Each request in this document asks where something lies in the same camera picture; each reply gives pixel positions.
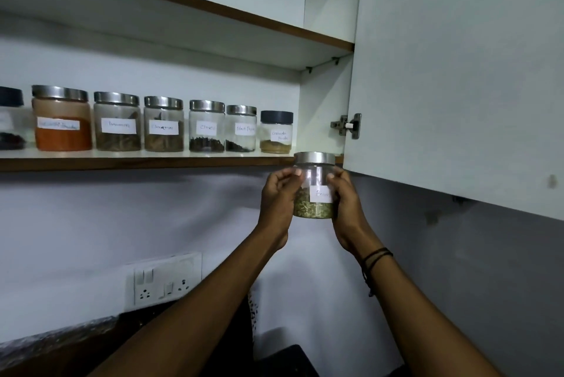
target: white label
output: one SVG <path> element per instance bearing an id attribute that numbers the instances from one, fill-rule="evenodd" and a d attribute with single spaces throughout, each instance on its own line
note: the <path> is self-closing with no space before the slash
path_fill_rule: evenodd
<path id="1" fill-rule="evenodd" d="M 217 123 L 215 121 L 196 121 L 196 135 L 204 137 L 215 137 L 217 135 Z"/>
<path id="2" fill-rule="evenodd" d="M 250 123 L 235 123 L 235 135 L 240 137 L 253 137 L 257 126 Z"/>
<path id="3" fill-rule="evenodd" d="M 132 118 L 103 118 L 102 132 L 121 133 L 125 135 L 135 135 L 137 133 L 137 123 Z"/>
<path id="4" fill-rule="evenodd" d="M 178 122 L 167 120 L 149 120 L 150 135 L 178 135 Z"/>
<path id="5" fill-rule="evenodd" d="M 0 130 L 13 130 L 14 123 L 8 111 L 0 112 Z"/>
<path id="6" fill-rule="evenodd" d="M 292 136 L 290 132 L 285 129 L 274 129 L 270 131 L 270 140 L 273 142 L 290 142 Z"/>
<path id="7" fill-rule="evenodd" d="M 313 203 L 333 203 L 331 191 L 326 185 L 310 186 L 310 202 Z"/>
<path id="8" fill-rule="evenodd" d="M 80 130 L 78 120 L 63 120 L 62 118 L 37 117 L 37 127 L 53 130 Z"/>

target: metal hinge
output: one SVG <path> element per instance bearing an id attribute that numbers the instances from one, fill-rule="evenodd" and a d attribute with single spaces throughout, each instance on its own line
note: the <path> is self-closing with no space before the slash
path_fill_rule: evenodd
<path id="1" fill-rule="evenodd" d="M 356 113 L 351 121 L 348 116 L 341 116 L 339 121 L 332 121 L 331 127 L 333 129 L 339 130 L 339 135 L 344 137 L 347 134 L 347 130 L 351 131 L 351 137 L 353 139 L 358 139 L 360 137 L 360 119 L 362 114 Z"/>

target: hand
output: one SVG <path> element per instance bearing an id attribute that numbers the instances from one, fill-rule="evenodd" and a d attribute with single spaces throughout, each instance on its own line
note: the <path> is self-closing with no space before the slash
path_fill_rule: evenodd
<path id="1" fill-rule="evenodd" d="M 257 229 L 273 235 L 278 240 L 278 249 L 288 241 L 288 228 L 294 214 L 294 196 L 302 182 L 301 169 L 286 167 L 270 174 L 262 189 Z"/>
<path id="2" fill-rule="evenodd" d="M 341 246 L 362 260 L 382 247 L 382 243 L 370 228 L 364 216 L 360 198 L 356 193 L 349 173 L 334 167 L 327 175 L 327 182 L 337 195 L 333 228 Z"/>

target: person's left hand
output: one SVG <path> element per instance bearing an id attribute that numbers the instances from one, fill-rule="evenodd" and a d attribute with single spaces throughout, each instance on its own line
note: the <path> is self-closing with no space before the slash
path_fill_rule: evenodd
<path id="1" fill-rule="evenodd" d="M 294 196 L 301 187 L 301 169 L 286 167 L 268 176 L 262 189 L 261 214 L 257 229 L 278 239 L 278 249 L 286 245 L 294 213 Z"/>

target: spice jar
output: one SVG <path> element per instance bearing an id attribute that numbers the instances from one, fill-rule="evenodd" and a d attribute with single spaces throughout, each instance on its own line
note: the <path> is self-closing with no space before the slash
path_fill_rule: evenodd
<path id="1" fill-rule="evenodd" d="M 294 216 L 332 218 L 333 197 L 327 175 L 333 172 L 335 154 L 303 152 L 294 154 L 294 164 L 302 169 L 305 179 L 294 199 Z"/>
<path id="2" fill-rule="evenodd" d="M 75 88 L 32 86 L 36 144 L 42 151 L 92 149 L 88 93 Z"/>
<path id="3" fill-rule="evenodd" d="M 257 107 L 228 105 L 225 150 L 250 153 L 257 146 Z"/>
<path id="4" fill-rule="evenodd" d="M 0 150 L 21 150 L 33 132 L 33 117 L 18 88 L 0 87 Z"/>
<path id="5" fill-rule="evenodd" d="M 95 92 L 94 102 L 96 148 L 101 151 L 141 150 L 139 97 Z"/>
<path id="6" fill-rule="evenodd" d="M 145 96 L 145 150 L 184 151 L 184 103 L 165 96 Z"/>
<path id="7" fill-rule="evenodd" d="M 190 151 L 225 151 L 223 129 L 225 104 L 214 100 L 190 101 Z"/>
<path id="8" fill-rule="evenodd" d="M 292 149 L 294 113 L 289 111 L 261 111 L 259 139 L 261 151 L 288 154 Z"/>

